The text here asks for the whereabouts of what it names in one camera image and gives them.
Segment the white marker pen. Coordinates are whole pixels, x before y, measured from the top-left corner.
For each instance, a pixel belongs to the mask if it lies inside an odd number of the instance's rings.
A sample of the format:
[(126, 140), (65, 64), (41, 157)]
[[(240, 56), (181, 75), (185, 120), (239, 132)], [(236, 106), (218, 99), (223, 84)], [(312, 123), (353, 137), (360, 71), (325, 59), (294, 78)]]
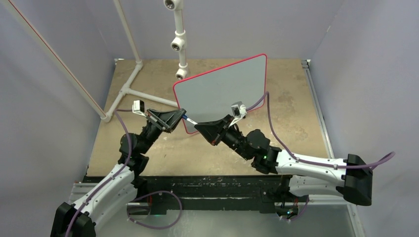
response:
[(193, 125), (197, 125), (198, 123), (193, 121), (192, 119), (190, 119), (189, 117), (187, 117), (186, 115), (183, 115), (182, 118), (186, 121), (188, 121), (189, 123), (193, 124)]

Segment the red framed whiteboard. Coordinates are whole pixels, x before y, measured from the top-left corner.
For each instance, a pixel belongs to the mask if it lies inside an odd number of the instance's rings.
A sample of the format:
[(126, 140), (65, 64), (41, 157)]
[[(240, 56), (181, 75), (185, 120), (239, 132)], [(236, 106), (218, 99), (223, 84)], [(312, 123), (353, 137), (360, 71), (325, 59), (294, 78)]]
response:
[(267, 55), (253, 57), (180, 80), (173, 85), (178, 107), (195, 122), (219, 120), (242, 102), (256, 110), (264, 105)]

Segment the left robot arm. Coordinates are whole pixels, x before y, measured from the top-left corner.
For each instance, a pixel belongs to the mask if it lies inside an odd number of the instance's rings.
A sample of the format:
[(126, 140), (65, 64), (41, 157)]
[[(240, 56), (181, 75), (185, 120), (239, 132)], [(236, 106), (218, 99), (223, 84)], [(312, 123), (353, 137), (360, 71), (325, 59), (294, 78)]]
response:
[(138, 114), (146, 118), (141, 133), (129, 133), (123, 126), (125, 134), (120, 140), (118, 163), (87, 194), (57, 208), (52, 237), (95, 237), (104, 224), (128, 203), (147, 199), (152, 204), (151, 196), (161, 194), (161, 191), (149, 192), (147, 180), (140, 176), (149, 161), (145, 154), (163, 132), (175, 130), (186, 110), (160, 112), (148, 109), (138, 111)]

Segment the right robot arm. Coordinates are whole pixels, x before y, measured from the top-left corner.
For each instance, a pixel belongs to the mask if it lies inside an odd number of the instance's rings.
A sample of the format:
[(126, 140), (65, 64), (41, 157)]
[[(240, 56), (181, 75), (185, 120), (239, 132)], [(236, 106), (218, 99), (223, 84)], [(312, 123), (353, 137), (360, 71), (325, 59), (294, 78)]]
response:
[(318, 158), (301, 154), (290, 155), (274, 147), (260, 129), (244, 135), (231, 115), (210, 122), (199, 122), (194, 128), (212, 146), (224, 143), (263, 174), (286, 175), (286, 182), (277, 188), (280, 199), (309, 195), (343, 197), (361, 206), (372, 204), (373, 171), (358, 155), (346, 158)]

